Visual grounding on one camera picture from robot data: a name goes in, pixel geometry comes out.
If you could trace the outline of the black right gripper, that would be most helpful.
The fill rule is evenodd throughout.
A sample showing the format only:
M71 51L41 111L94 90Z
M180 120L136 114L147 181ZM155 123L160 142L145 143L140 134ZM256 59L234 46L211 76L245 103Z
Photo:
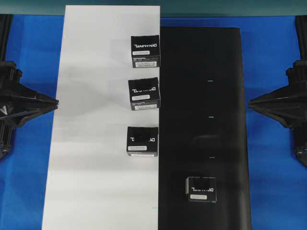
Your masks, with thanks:
M286 76L287 86L250 100L248 107L285 128L294 129L307 122L307 62L295 61L286 70Z

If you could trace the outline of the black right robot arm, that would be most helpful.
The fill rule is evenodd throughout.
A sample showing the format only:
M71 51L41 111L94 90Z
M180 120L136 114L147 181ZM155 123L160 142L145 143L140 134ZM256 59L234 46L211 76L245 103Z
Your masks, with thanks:
M286 70L288 85L248 103L255 112L293 131L295 157L307 165L307 16L295 17L300 59Z

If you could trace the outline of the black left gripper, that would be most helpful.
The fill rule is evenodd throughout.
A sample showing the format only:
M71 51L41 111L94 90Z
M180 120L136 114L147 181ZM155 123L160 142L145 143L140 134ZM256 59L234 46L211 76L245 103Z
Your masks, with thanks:
M20 83L22 71L11 61L0 63L0 119L13 128L58 108L58 100Z

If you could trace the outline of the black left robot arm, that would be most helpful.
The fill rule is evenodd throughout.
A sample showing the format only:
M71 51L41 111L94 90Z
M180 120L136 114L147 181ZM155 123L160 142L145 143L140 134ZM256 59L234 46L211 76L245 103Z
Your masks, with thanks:
M14 130L28 121L58 108L59 101L20 83L23 73L12 61L5 61L13 16L0 16L0 158L12 149Z

